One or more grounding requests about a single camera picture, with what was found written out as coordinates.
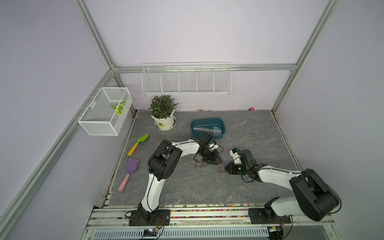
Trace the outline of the pink long triangle ruler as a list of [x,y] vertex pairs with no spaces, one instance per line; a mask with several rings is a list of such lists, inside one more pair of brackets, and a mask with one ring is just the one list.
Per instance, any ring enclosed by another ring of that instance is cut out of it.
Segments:
[[193,169],[197,169],[199,167],[199,162],[196,162],[194,160],[187,160],[186,163],[188,164],[189,167]]

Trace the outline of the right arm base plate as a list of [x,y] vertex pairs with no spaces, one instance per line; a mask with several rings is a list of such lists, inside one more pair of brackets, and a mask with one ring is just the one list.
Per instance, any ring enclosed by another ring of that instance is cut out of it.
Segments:
[[248,215],[251,220],[251,224],[272,224],[272,225],[285,225],[291,224],[292,220],[287,216],[277,216],[270,209],[251,208],[248,210]]

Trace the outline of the blue protractor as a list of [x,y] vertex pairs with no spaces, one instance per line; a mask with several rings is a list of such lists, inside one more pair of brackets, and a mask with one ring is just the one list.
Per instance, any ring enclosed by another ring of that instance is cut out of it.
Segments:
[[212,132],[213,132],[214,136],[219,136],[222,134],[221,128],[219,128],[217,126],[212,126]]

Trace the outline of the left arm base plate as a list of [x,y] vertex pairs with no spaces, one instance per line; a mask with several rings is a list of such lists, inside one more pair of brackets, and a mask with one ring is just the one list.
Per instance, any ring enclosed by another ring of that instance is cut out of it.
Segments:
[[148,213],[145,210],[133,210],[129,217],[129,226],[168,226],[171,220],[171,211],[168,209],[156,210]]

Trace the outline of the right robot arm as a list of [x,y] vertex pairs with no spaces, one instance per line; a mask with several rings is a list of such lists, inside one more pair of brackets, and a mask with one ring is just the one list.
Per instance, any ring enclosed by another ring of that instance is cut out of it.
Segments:
[[293,192],[292,197],[276,197],[264,205],[259,215],[268,223],[293,215],[304,215],[319,222],[342,206],[339,195],[312,169],[300,172],[259,164],[249,150],[234,148],[230,155],[233,161],[225,166],[230,175],[248,176],[250,183],[274,184]]

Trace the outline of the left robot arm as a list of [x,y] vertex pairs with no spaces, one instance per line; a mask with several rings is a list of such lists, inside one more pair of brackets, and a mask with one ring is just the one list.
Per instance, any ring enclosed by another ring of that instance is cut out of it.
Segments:
[[198,139],[182,142],[163,140],[148,160],[149,182],[145,196],[138,206],[141,216],[148,220],[155,215],[165,181],[175,171],[180,158],[199,155],[203,163],[219,165],[223,162],[218,150],[220,147],[208,133]]

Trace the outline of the clear straight ruler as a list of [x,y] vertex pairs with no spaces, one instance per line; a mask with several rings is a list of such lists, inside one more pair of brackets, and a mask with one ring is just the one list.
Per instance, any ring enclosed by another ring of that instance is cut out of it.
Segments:
[[199,132],[207,132],[209,134],[212,134],[214,135],[215,133],[217,133],[218,131],[214,128],[205,128],[204,126],[195,126],[193,127],[193,131],[199,131]]

